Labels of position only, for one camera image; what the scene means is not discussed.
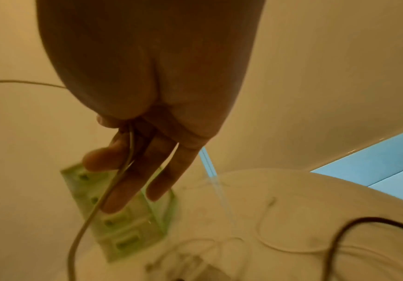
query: pinky finger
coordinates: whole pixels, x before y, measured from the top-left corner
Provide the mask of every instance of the pinky finger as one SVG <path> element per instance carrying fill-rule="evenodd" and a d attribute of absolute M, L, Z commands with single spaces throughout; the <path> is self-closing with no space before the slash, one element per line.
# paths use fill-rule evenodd
<path fill-rule="evenodd" d="M 199 150 L 179 145 L 169 164 L 149 184 L 146 194 L 152 200 L 158 200 L 168 191 L 197 157 Z"/>

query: round table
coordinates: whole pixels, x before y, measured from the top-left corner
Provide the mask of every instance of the round table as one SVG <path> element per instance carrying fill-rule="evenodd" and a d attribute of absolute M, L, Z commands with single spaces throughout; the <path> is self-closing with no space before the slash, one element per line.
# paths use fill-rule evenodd
<path fill-rule="evenodd" d="M 235 171 L 178 187 L 175 194 L 179 207 L 165 239 L 114 263 L 107 263 L 95 244 L 78 255 L 78 280 L 167 281 L 166 276 L 177 274 L 172 271 L 177 267 L 172 259 L 186 262 L 187 254 L 199 254 L 222 272 L 210 281 L 231 281 L 237 275 L 241 281 L 318 281 L 323 252 L 277 251 L 257 237 L 275 247 L 307 250 L 327 247 L 333 235 L 357 217 L 380 216 L 403 223 L 402 200 L 348 181 L 303 171 Z M 275 204 L 268 209 L 271 202 Z M 216 244 L 221 247 L 211 247 L 200 254 L 200 249 L 213 242 L 198 238 L 223 242 Z M 159 274 L 146 270 L 162 253 L 188 240 L 193 243 L 181 246 L 175 253 L 170 251 L 169 256 L 174 257 L 168 258 L 170 265 L 159 269 Z M 350 231 L 343 243 L 369 247 L 389 259 L 363 250 L 339 252 L 334 275 L 338 280 L 403 280 L 403 230 L 380 224 L 360 225 Z M 55 281 L 66 279 L 64 268 Z"/>

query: beige wall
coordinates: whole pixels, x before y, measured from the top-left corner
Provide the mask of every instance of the beige wall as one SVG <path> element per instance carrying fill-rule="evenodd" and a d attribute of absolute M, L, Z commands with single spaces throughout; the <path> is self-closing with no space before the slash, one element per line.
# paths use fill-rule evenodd
<path fill-rule="evenodd" d="M 57 82 L 34 4 L 0 0 L 0 78 Z M 403 0 L 269 1 L 217 170 L 310 169 L 403 131 Z M 81 222 L 58 171 L 112 131 L 67 92 L 0 86 L 0 280 L 48 280 Z M 205 176 L 201 162 L 180 185 Z"/>

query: hand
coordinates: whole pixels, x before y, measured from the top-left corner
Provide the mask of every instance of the hand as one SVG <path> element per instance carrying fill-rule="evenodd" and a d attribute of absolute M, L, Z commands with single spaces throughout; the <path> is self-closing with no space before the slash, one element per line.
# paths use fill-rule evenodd
<path fill-rule="evenodd" d="M 150 184 L 166 192 L 220 130 L 246 72 L 263 0 L 38 0 L 38 23 L 61 80 L 102 125 L 133 122 L 135 162 L 103 210 L 121 209 Z M 90 152 L 89 170 L 117 169 L 125 134 Z"/>

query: green box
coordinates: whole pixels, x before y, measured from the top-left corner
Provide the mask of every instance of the green box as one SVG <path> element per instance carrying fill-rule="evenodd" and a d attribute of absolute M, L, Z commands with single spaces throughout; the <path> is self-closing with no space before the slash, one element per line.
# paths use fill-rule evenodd
<path fill-rule="evenodd" d="M 158 201 L 147 199 L 149 183 L 160 173 L 158 169 L 146 185 L 119 212 L 98 212 L 90 225 L 96 241 L 109 262 L 144 249 L 167 234 L 175 209 L 172 190 Z M 61 171 L 73 199 L 83 217 L 87 218 L 116 172 L 92 173 L 81 164 Z"/>

